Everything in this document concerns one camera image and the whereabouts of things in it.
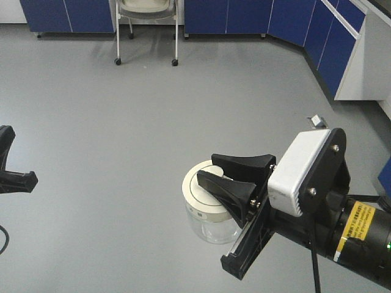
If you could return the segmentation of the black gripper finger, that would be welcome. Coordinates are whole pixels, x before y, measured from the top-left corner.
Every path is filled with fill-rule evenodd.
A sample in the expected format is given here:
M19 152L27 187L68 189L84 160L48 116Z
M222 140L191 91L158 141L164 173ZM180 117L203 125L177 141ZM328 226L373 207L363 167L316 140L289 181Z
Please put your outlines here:
M11 126L1 126L1 170L5 170L7 156L15 138L15 132Z
M1 193L10 194L16 192L31 193L38 183L34 172L18 173L1 171Z

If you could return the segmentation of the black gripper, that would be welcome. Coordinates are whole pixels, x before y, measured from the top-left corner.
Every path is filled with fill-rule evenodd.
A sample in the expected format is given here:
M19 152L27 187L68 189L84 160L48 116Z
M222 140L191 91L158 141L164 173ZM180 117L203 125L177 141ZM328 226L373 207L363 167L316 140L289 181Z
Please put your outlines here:
M201 170L197 172L198 184L226 208L240 228L244 228L232 249L221 257L225 271L239 280L243 279L275 233L308 248L312 261L315 260L313 219L304 215L291 216L272 208L269 202L267 182L276 164L275 156L212 154L211 160L213 165L223 169L225 176L233 180ZM251 218L249 214L253 209L253 200L258 207Z

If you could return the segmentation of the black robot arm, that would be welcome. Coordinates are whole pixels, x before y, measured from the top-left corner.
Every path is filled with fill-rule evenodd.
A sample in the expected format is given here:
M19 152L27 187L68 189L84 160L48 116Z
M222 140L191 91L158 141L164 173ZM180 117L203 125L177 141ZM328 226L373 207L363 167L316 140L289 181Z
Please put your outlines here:
M230 157L214 154L212 161L227 177L200 170L198 184L212 194L242 229L222 268L242 279L274 234L308 248L315 288L320 288L318 256L390 287L390 214L374 208L374 197L348 195L345 159L322 154L299 186L299 217L272 204L271 182L279 163L267 154Z

